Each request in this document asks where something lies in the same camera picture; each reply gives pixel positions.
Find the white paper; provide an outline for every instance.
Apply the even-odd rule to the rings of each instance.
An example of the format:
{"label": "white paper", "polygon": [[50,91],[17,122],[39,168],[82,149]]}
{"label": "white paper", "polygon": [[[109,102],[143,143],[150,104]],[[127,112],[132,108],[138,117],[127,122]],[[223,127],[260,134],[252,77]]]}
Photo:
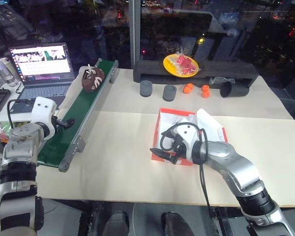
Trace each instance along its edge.
{"label": "white paper", "polygon": [[[225,141],[223,134],[223,126],[221,126],[221,124],[217,122],[212,116],[210,116],[204,109],[199,109],[196,115],[189,115],[187,117],[161,112],[158,126],[158,138],[156,148],[161,148],[160,140],[162,138],[162,132],[166,131],[174,124],[181,122],[183,118],[186,118],[189,122],[198,125],[200,129],[205,129],[207,139],[209,141]],[[172,141],[172,139],[165,137],[163,147],[171,147]]]}

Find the green object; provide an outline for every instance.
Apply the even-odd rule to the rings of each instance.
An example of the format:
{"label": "green object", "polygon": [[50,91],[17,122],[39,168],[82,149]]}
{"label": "green object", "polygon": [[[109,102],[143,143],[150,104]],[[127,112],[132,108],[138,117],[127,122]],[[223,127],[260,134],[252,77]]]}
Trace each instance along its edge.
{"label": "green object", "polygon": [[53,58],[49,55],[47,51],[45,51],[46,60],[53,60]]}
{"label": "green object", "polygon": [[59,167],[59,164],[65,157],[67,150],[74,141],[74,138],[76,137],[76,134],[84,121],[84,118],[88,114],[94,99],[101,91],[103,84],[106,84],[105,82],[108,83],[108,81],[106,80],[110,79],[109,72],[112,70],[113,65],[115,65],[113,61],[102,60],[99,62],[97,67],[104,71],[104,82],[101,83],[99,89],[97,89],[97,91],[94,93],[87,93],[84,90],[80,92],[80,94],[62,119],[63,121],[67,121],[70,118],[74,118],[75,122],[73,126],[67,130],[64,130],[61,127],[59,131],[53,136],[53,138],[46,142],[43,149],[38,155],[37,163],[39,165],[51,166],[56,168]]}

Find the laptop keyboard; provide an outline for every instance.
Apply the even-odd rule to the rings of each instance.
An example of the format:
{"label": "laptop keyboard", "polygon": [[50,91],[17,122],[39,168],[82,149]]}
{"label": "laptop keyboard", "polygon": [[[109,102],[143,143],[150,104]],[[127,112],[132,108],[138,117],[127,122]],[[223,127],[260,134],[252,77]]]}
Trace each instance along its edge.
{"label": "laptop keyboard", "polygon": [[21,94],[20,99],[29,99],[40,97],[60,97],[65,96],[70,85],[67,86],[56,86],[56,87],[37,87],[37,88],[26,88]]}

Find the black cylinder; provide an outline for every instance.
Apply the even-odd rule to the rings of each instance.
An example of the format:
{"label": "black cylinder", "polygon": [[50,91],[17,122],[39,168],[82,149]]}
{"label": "black cylinder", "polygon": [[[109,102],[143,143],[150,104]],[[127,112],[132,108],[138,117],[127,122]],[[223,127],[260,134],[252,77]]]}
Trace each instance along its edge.
{"label": "black cylinder", "polygon": [[43,199],[35,197],[35,230],[40,230],[44,226],[44,207]]}
{"label": "black cylinder", "polygon": [[174,85],[166,85],[164,87],[163,99],[171,102],[175,99],[177,88]]}
{"label": "black cylinder", "polygon": [[31,162],[11,162],[2,167],[0,183],[36,179],[36,165]]}
{"label": "black cylinder", "polygon": [[152,94],[152,82],[149,80],[142,80],[140,83],[140,95],[142,97],[149,97]]}
{"label": "black cylinder", "polygon": [[264,215],[275,208],[275,204],[266,189],[254,196],[236,198],[243,212],[248,215]]}
{"label": "black cylinder", "polygon": [[221,85],[220,94],[222,97],[244,97],[248,94],[249,88],[243,84],[225,82]]}

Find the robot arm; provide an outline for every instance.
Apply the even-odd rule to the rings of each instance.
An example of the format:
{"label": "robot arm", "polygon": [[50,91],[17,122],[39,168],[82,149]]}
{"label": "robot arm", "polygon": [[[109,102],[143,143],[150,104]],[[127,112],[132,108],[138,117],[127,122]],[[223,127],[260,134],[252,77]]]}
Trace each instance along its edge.
{"label": "robot arm", "polygon": [[295,236],[278,204],[268,194],[257,168],[228,143],[200,141],[200,129],[197,126],[196,128],[192,123],[182,122],[181,125],[178,123],[163,133],[174,139],[172,150],[177,153],[176,156],[157,148],[152,148],[151,151],[174,164],[184,152],[186,159],[194,164],[207,164],[220,173],[237,198],[241,211],[249,223],[247,229],[251,235],[275,235],[275,228],[275,231],[279,232],[277,235]]}
{"label": "robot arm", "polygon": [[37,97],[31,122],[10,132],[0,171],[0,235],[36,235],[44,222],[37,194],[37,157],[45,140],[53,137],[57,117],[53,100]]}

